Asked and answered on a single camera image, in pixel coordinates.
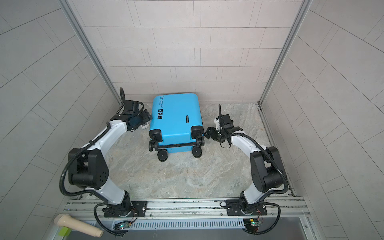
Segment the blue suitcase black lining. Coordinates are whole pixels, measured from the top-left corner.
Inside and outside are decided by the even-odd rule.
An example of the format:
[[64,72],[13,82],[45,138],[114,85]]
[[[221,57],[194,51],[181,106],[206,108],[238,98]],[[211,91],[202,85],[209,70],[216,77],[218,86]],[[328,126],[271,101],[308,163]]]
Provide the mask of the blue suitcase black lining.
[[198,96],[194,93],[157,96],[153,100],[149,151],[165,162],[169,153],[202,156],[204,127]]

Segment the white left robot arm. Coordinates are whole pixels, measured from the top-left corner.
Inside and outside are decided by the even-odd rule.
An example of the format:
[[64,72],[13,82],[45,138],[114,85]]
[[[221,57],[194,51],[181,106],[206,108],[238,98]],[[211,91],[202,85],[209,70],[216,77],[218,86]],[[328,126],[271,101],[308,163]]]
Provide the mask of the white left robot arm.
[[143,103],[125,100],[103,131],[87,145],[69,152],[69,160],[59,182],[61,193],[69,197],[95,195],[112,214],[126,216],[130,213],[132,203],[129,193],[110,179],[105,156],[123,134],[144,128],[151,119]]

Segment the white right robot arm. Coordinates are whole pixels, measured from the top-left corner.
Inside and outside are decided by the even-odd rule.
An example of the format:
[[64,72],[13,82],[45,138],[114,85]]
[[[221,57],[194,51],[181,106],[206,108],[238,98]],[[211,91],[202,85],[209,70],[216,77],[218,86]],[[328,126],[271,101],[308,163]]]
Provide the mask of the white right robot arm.
[[280,153],[275,147],[263,147],[242,128],[235,127],[228,114],[215,119],[215,127],[207,128],[205,136],[219,143],[228,141],[250,157],[253,183],[241,193],[240,208],[250,214],[272,194],[285,194],[289,189]]

